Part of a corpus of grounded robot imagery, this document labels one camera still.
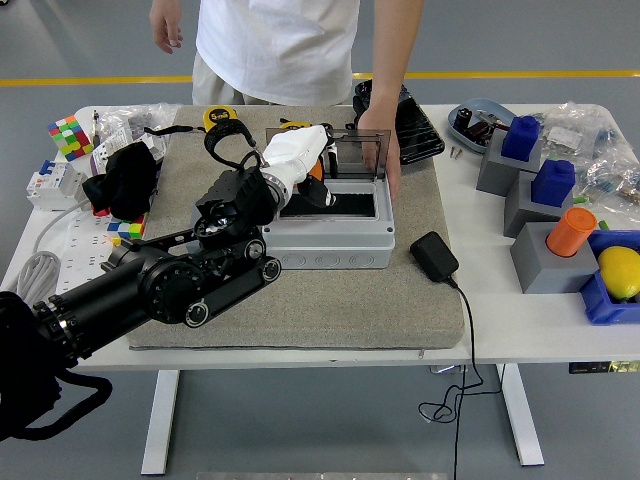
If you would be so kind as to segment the person's right hand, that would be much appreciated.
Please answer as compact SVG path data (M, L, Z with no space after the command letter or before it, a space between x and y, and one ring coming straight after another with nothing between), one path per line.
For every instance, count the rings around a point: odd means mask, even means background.
M179 20L166 15L151 17L153 40L156 46L166 54L173 54L182 46L183 35Z

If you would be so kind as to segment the white and black robot left hand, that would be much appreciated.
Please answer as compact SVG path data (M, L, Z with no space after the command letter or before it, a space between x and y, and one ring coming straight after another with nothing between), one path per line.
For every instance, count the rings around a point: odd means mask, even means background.
M311 172L327 146L327 131L315 125L276 133L263 152L263 178L282 210L297 187L298 193L318 208L332 206L336 198L322 179Z

